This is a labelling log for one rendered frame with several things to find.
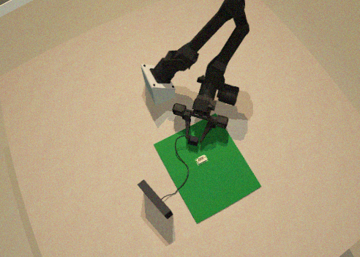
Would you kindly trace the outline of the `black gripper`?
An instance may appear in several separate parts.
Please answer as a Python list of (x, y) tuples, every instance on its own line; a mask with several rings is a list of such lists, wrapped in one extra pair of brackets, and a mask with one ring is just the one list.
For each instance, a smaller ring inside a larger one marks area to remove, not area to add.
[[(198, 95), (200, 95), (201, 99), (204, 99), (204, 100), (207, 100), (207, 97), (214, 100), (214, 97), (212, 97), (209, 94), (199, 93)], [(191, 116), (194, 116), (194, 117), (197, 117), (199, 119), (204, 119), (204, 120), (208, 121), (208, 123), (206, 125), (206, 128), (205, 128), (205, 130), (204, 130), (204, 132), (202, 134), (200, 143), (203, 141), (203, 139), (206, 137), (206, 135), (208, 134), (208, 132), (212, 128), (216, 128), (216, 126), (218, 126), (218, 127), (226, 129), (226, 127), (228, 125), (228, 117), (221, 116), (219, 114), (218, 114), (218, 117), (210, 116), (211, 110), (210, 110), (209, 113), (206, 113), (206, 112), (203, 112), (203, 111), (200, 111), (200, 110), (195, 110), (195, 109), (192, 111), (192, 110), (187, 109), (187, 107), (185, 105), (176, 103), (176, 104), (173, 105), (172, 111), (173, 111), (173, 114), (175, 114), (177, 116), (182, 116), (182, 119), (185, 120), (186, 136), (188, 136), (188, 134), (189, 134)]]

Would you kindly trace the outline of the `green circuit board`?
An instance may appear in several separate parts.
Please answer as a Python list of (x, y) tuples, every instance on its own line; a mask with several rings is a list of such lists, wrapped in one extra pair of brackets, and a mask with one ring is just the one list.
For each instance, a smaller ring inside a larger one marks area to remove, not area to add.
[(190, 126), (188, 135), (199, 138), (197, 146), (183, 136), (186, 128), (154, 144), (177, 190), (185, 182), (178, 191), (196, 223), (261, 187), (226, 129), (212, 128), (200, 143), (207, 123)]

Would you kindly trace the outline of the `black cable with plug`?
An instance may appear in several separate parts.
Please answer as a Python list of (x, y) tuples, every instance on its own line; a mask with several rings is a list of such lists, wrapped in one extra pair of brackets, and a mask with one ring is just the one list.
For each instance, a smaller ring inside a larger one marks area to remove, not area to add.
[[(183, 136), (185, 136), (185, 135), (183, 135)], [(183, 137), (183, 136), (180, 136), (180, 137)], [(180, 138), (180, 137), (178, 137), (178, 138)], [(188, 138), (188, 144), (190, 144), (190, 145), (193, 145), (193, 146), (197, 146), (198, 145), (198, 137), (195, 137), (195, 136), (192, 136), (192, 135), (188, 135), (188, 136), (185, 136), (185, 137), (187, 137)], [(177, 138), (177, 139), (178, 139)], [(177, 139), (176, 139), (176, 141), (177, 141)], [(181, 160), (185, 165), (186, 165), (186, 167), (187, 167), (187, 169), (188, 169), (188, 166), (187, 166), (187, 164), (183, 161), (183, 160)], [(188, 169), (188, 174), (187, 174), (187, 178), (188, 178), (188, 175), (189, 175), (189, 169)], [(187, 178), (186, 178), (186, 180), (187, 180)], [(186, 181), (185, 180), (185, 181)], [(177, 192), (177, 190), (176, 190), (176, 192)], [(176, 193), (175, 192), (175, 193)], [(173, 195), (173, 194), (175, 194), (175, 193), (172, 193), (172, 194), (170, 194), (170, 195)]]

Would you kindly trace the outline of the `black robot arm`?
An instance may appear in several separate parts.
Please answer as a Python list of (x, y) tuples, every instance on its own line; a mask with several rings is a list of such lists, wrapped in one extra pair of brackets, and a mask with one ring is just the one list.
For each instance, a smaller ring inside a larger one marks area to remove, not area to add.
[[(245, 0), (224, 0), (218, 9), (219, 11), (192, 38), (191, 42), (184, 44), (177, 51), (168, 51), (165, 58), (162, 57), (155, 68), (150, 68), (155, 81), (157, 83), (170, 83), (176, 72), (190, 70), (191, 66), (198, 60), (199, 54), (197, 52), (200, 48), (211, 39), (226, 21), (233, 18), (236, 28), (219, 54), (207, 64), (206, 75), (198, 77), (197, 82), (201, 83), (199, 93), (209, 94), (214, 98), (217, 93), (220, 102), (235, 105), (239, 87), (226, 84), (224, 74), (228, 62), (250, 31), (244, 7)], [(209, 113), (210, 110), (214, 111), (216, 104), (216, 100), (209, 97), (204, 100), (201, 99), (200, 95), (197, 95), (192, 109)]]

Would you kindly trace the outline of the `black square fan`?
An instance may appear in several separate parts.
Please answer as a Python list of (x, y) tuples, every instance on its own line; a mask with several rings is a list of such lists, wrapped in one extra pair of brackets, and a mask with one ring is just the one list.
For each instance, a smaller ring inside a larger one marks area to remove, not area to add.
[(146, 194), (146, 196), (152, 201), (152, 203), (161, 211), (162, 215), (168, 219), (173, 215), (169, 207), (160, 199), (160, 197), (151, 189), (145, 179), (138, 183), (138, 187)]

